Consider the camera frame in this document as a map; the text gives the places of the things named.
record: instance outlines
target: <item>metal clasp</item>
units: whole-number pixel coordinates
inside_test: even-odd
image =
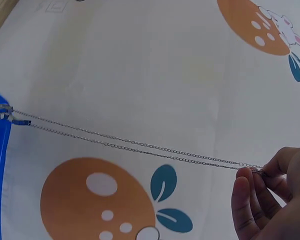
[[[14,108],[9,104],[0,104],[0,119],[8,120],[15,125],[30,125],[31,121],[28,120],[19,120],[12,113]]]

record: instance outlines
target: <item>orange circle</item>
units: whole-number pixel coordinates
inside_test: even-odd
[[[230,28],[245,42],[268,54],[284,56],[290,53],[290,48],[281,40],[279,31],[273,21],[266,18],[252,1],[217,0],[217,2]],[[266,22],[257,13],[263,16],[270,29],[264,27]],[[260,29],[254,27],[252,22],[257,23]]]
[[[113,195],[100,196],[87,187],[87,177],[94,173],[111,176],[117,183]],[[53,240],[99,240],[103,231],[112,240],[133,240],[147,226],[155,226],[152,202],[139,182],[127,171],[97,158],[75,158],[56,167],[47,177],[41,193],[41,217]],[[105,210],[113,212],[103,220]],[[120,226],[130,223],[128,233]]]

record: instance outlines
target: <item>necklace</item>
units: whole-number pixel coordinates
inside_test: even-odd
[[[115,143],[110,143],[110,142],[102,141],[99,139],[88,138],[88,137],[76,135],[73,133],[56,130],[56,129],[53,129],[50,127],[41,126],[38,124],[34,124],[31,120],[20,120],[20,119],[16,118],[13,113],[20,115],[20,116],[24,116],[26,118],[30,118],[30,119],[39,121],[39,122],[45,122],[45,123],[48,123],[48,124],[51,124],[54,126],[64,127],[67,129],[76,130],[76,131],[83,132],[86,134],[103,137],[103,138],[106,138],[109,140],[116,140],[116,141],[120,141],[123,143],[140,146],[145,149],[149,149],[149,151],[141,150],[141,149],[133,148],[133,147],[128,147],[128,146],[124,146],[124,145],[119,145],[119,144],[115,144]],[[58,134],[61,136],[84,140],[84,141],[91,142],[94,144],[100,144],[100,145],[103,145],[106,147],[120,149],[120,150],[124,150],[124,151],[146,154],[146,155],[151,155],[151,156],[160,157],[160,158],[172,159],[172,160],[177,160],[177,161],[185,162],[185,163],[212,166],[212,167],[218,167],[218,168],[226,168],[226,169],[232,169],[232,170],[239,170],[242,167],[255,168],[254,170],[252,170],[253,172],[261,174],[261,175],[265,175],[265,173],[262,171],[262,166],[259,166],[259,165],[223,160],[223,159],[219,159],[219,158],[199,155],[199,154],[190,153],[190,152],[181,151],[181,150],[175,150],[172,148],[157,146],[157,145],[148,144],[148,143],[144,143],[144,142],[140,142],[140,141],[134,141],[134,140],[121,138],[121,137],[117,137],[117,136],[112,136],[112,135],[108,135],[108,134],[104,134],[104,133],[100,133],[100,132],[96,132],[96,131],[91,131],[91,130],[87,130],[87,129],[84,129],[81,127],[71,126],[68,124],[61,123],[61,122],[49,120],[49,119],[46,119],[46,118],[43,118],[40,116],[32,115],[32,114],[29,114],[29,113],[26,113],[26,112],[23,112],[20,110],[16,110],[16,109],[13,109],[13,107],[8,104],[0,104],[0,119],[9,121],[14,125],[29,126],[29,127],[43,130],[46,132],[50,132],[53,134]],[[177,155],[182,155],[182,156],[188,156],[191,158],[178,157],[178,156],[173,156],[173,155],[165,155],[165,154],[152,152],[150,150],[159,150],[161,152],[177,154]]]

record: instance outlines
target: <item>silver chain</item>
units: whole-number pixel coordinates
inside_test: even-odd
[[[54,133],[54,134],[58,134],[58,135],[66,136],[66,137],[71,137],[71,138],[74,138],[74,139],[85,140],[85,141],[88,141],[88,142],[91,142],[91,143],[100,144],[100,145],[110,147],[110,148],[116,148],[116,149],[135,152],[135,153],[152,155],[152,156],[156,156],[156,157],[172,159],[172,160],[177,160],[177,161],[186,162],[186,163],[200,164],[200,165],[220,167],[220,168],[233,169],[233,170],[238,170],[238,169],[240,169],[240,167],[249,167],[249,168],[262,169],[262,167],[259,166],[259,165],[222,160],[222,159],[219,159],[219,158],[198,155],[198,154],[194,154],[194,153],[190,153],[190,152],[185,152],[185,151],[175,150],[175,149],[162,147],[162,146],[157,146],[157,145],[153,145],[153,144],[147,144],[147,143],[144,143],[144,142],[134,141],[134,140],[130,140],[130,139],[122,138],[122,137],[116,137],[116,136],[112,136],[112,135],[108,135],[108,134],[104,134],[104,133],[100,133],[100,132],[96,132],[96,131],[90,131],[90,130],[87,130],[87,129],[84,129],[84,128],[81,128],[81,127],[75,127],[75,126],[71,126],[71,125],[68,125],[68,124],[61,123],[61,122],[49,120],[49,119],[46,119],[46,118],[43,118],[43,117],[40,117],[40,116],[35,116],[35,115],[29,114],[29,113],[26,113],[26,112],[23,112],[23,111],[20,111],[20,110],[15,110],[14,109],[13,112],[17,113],[19,115],[23,115],[23,116],[28,117],[28,118],[36,119],[36,120],[39,120],[39,121],[43,121],[43,122],[46,122],[46,123],[49,123],[49,124],[58,125],[58,126],[69,128],[69,129],[76,130],[76,131],[85,132],[85,133],[92,134],[92,135],[97,135],[97,136],[104,137],[104,138],[111,139],[111,140],[118,140],[118,141],[121,141],[121,142],[129,143],[129,144],[133,144],[133,145],[138,145],[138,146],[145,147],[145,148],[156,149],[156,150],[160,150],[160,151],[163,151],[163,152],[168,152],[168,153],[173,153],[173,154],[178,154],[178,155],[184,155],[184,156],[197,158],[197,159],[204,159],[204,160],[224,163],[224,164],[228,164],[228,165],[237,165],[239,167],[220,165],[220,164],[215,164],[215,163],[197,161],[197,160],[193,160],[193,159],[189,159],[189,158],[158,154],[158,153],[143,151],[143,150],[140,150],[140,149],[131,148],[131,147],[123,146],[123,145],[118,145],[118,144],[114,144],[114,143],[108,143],[108,142],[101,141],[101,140],[96,140],[96,139],[91,139],[91,138],[87,138],[87,137],[83,137],[83,136],[78,136],[78,135],[74,135],[72,133],[67,133],[67,132],[51,129],[51,128],[40,126],[40,125],[37,125],[37,124],[30,123],[30,125],[29,125],[30,127],[33,127],[35,129],[44,130],[44,131],[47,131],[47,132],[50,132],[50,133]],[[254,172],[259,173],[259,174],[262,173],[260,170],[254,170]]]

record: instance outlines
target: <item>teal leaf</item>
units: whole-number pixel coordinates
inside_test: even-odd
[[[294,79],[299,83],[300,82],[300,67],[296,60],[294,60],[290,55],[288,56],[290,69]]]
[[[174,168],[168,164],[159,167],[151,178],[150,190],[153,200],[161,202],[166,200],[174,192],[177,186],[177,174]]]
[[[291,52],[294,56],[294,58],[300,63],[300,58],[294,53],[294,52]]]
[[[190,217],[174,208],[159,210],[156,218],[167,229],[177,233],[188,233],[194,227]]]

